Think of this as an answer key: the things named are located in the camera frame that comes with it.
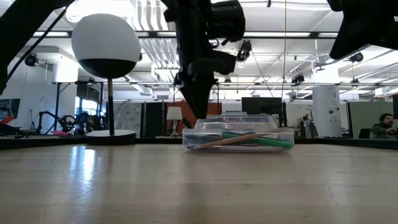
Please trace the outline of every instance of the desk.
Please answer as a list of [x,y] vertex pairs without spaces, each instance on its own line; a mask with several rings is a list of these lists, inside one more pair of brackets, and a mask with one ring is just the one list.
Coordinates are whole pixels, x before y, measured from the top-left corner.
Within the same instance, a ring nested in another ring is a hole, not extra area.
[[178,145],[0,151],[14,223],[397,223],[398,151],[298,145],[193,154]]

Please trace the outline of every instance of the lamp shade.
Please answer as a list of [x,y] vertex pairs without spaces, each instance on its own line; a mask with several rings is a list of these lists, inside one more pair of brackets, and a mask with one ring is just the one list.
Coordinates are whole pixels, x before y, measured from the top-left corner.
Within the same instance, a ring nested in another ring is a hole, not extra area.
[[120,78],[136,66],[141,45],[136,32],[124,19],[93,14],[75,26],[72,49],[87,72],[100,78]]
[[181,107],[170,106],[167,110],[167,119],[172,121],[182,120]]

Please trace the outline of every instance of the table lamp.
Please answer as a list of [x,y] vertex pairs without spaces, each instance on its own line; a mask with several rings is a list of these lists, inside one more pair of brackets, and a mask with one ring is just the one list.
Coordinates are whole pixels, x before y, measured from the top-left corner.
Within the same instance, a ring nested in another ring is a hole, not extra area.
[[171,136],[178,136],[178,121],[182,120],[181,107],[170,106],[167,110],[167,120],[173,122],[173,133],[171,134]]
[[127,75],[137,65],[141,45],[134,29],[122,18],[93,14],[77,23],[72,34],[72,49],[79,64],[94,76],[108,81],[109,131],[86,135],[87,144],[133,144],[136,133],[115,130],[113,117],[113,79]]

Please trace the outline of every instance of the clear plastic container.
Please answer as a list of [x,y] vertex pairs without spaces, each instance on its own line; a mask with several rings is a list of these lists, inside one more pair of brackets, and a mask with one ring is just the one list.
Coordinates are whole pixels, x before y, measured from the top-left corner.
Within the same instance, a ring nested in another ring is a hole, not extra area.
[[[235,141],[248,134],[258,135]],[[201,148],[203,144],[225,139],[229,139],[227,144]],[[195,128],[184,129],[183,146],[193,151],[289,152],[294,146],[294,130],[283,129],[281,132],[269,115],[223,114],[200,119]]]

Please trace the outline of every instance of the orange wall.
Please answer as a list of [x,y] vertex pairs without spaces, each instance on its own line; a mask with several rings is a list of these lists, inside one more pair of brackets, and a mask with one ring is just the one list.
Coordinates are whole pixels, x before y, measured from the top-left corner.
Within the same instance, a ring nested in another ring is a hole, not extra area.
[[[173,103],[167,103],[167,108],[169,106],[174,106]],[[188,103],[183,101],[183,102],[175,102],[175,106],[181,107],[182,111],[182,116],[185,117],[187,120],[191,122],[192,127],[195,127],[195,122],[197,121],[197,118],[193,114],[191,108],[188,106]],[[208,115],[217,115],[217,103],[209,103],[207,107],[207,114]],[[172,127],[172,121],[167,121],[167,130],[169,130]],[[180,124],[178,125],[178,130],[177,132],[179,134],[182,134],[182,129],[186,128],[185,125],[180,121]]]

